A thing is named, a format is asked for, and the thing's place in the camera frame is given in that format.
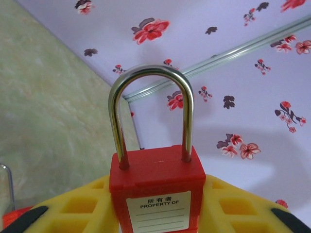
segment property label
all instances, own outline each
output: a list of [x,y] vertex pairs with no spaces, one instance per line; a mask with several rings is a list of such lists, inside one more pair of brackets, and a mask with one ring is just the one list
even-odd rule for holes
[[126,200],[134,233],[165,233],[189,228],[191,191]]

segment red object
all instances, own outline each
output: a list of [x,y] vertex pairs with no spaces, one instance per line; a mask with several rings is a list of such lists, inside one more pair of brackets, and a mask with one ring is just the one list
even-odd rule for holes
[[189,228],[174,232],[197,233],[206,175],[194,147],[189,163],[181,160],[181,150],[176,145],[129,151],[127,170],[119,168],[118,155],[113,155],[109,189],[122,232],[133,233],[126,199],[191,191]]
[[276,203],[279,204],[279,205],[282,205],[284,206],[286,209],[288,209],[288,205],[286,203],[286,201],[282,200],[282,199],[279,199],[279,200],[276,200]]
[[33,208],[33,206],[26,207],[26,208],[19,209],[19,210],[14,210],[14,211],[9,212],[8,214],[4,215],[2,217],[3,229],[8,227],[12,222],[14,222],[20,216],[22,216],[25,212],[29,211],[31,208]]

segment padlock shackle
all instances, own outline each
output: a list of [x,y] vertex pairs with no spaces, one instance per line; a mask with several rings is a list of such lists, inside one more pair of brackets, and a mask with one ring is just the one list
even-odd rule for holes
[[129,168],[127,150],[124,140],[123,129],[119,116],[119,101],[124,89],[136,79],[144,76],[157,75],[172,80],[180,88],[183,95],[184,116],[183,116],[183,140],[181,159],[184,162],[191,160],[192,148],[192,126],[193,126],[193,91],[187,78],[178,70],[164,65],[142,65],[127,70],[121,74],[112,85],[109,98],[108,110],[112,133],[116,144],[117,154],[120,163],[120,169]]

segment red padlock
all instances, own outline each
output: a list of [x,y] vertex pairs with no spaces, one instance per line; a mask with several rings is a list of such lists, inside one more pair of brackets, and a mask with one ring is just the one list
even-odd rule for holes
[[[127,152],[119,100],[131,82],[149,75],[167,77],[182,91],[183,144]],[[112,157],[109,189],[122,232],[197,233],[206,175],[191,144],[193,92],[189,81],[167,66],[128,70],[111,88],[109,115],[117,149]]]

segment ceiling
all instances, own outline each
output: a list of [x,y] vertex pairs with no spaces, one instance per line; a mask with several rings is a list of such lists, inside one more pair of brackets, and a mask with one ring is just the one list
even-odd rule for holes
[[[109,85],[140,64],[187,69],[311,12],[308,0],[17,2]],[[123,94],[159,79],[139,79]]]

